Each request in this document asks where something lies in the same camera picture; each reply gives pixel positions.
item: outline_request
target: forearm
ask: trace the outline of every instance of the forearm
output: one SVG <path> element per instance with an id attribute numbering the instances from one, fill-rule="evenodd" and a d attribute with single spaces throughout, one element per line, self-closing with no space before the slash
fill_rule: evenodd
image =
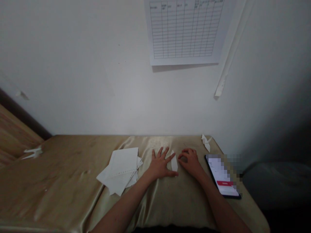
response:
<path id="1" fill-rule="evenodd" d="M 251 232 L 204 171 L 197 177 L 197 180 L 206 193 L 220 232 Z"/>
<path id="2" fill-rule="evenodd" d="M 145 173 L 127 193 L 122 195 L 95 226 L 92 233 L 124 232 L 152 181 L 152 177 Z"/>

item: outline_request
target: phone screen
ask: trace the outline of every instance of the phone screen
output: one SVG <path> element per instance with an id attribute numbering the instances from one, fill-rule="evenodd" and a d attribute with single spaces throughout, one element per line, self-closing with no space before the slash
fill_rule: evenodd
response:
<path id="1" fill-rule="evenodd" d="M 230 181 L 230 174 L 224 167 L 224 163 L 220 158 L 209 158 L 206 156 L 208 165 L 211 169 L 212 175 L 215 179 L 219 192 L 226 196 L 239 197 L 240 194 L 233 186 L 233 182 Z"/>

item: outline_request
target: wooden panel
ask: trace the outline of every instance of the wooden panel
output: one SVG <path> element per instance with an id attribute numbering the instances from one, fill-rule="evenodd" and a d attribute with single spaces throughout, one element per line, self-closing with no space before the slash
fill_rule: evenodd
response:
<path id="1" fill-rule="evenodd" d="M 43 141 L 28 126 L 0 105 L 1 160 L 11 161 L 13 158 L 19 158 L 24 154 L 25 149 L 34 148 Z"/>

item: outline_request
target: right hand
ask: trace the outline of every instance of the right hand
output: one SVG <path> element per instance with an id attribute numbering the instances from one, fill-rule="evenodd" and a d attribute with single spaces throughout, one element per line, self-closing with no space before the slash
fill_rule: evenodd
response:
<path id="1" fill-rule="evenodd" d="M 182 161 L 181 157 L 186 157 L 187 162 Z M 197 151 L 194 149 L 183 149 L 182 153 L 178 156 L 178 162 L 196 179 L 199 179 L 203 174 L 205 174 L 205 171 L 199 162 Z"/>

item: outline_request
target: smartphone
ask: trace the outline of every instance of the smartphone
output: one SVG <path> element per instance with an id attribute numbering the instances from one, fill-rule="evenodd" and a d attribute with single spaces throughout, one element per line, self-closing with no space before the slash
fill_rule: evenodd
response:
<path id="1" fill-rule="evenodd" d="M 219 192 L 225 198 L 241 199 L 241 195 L 230 181 L 230 173 L 225 169 L 218 155 L 205 155 L 205 160 Z"/>

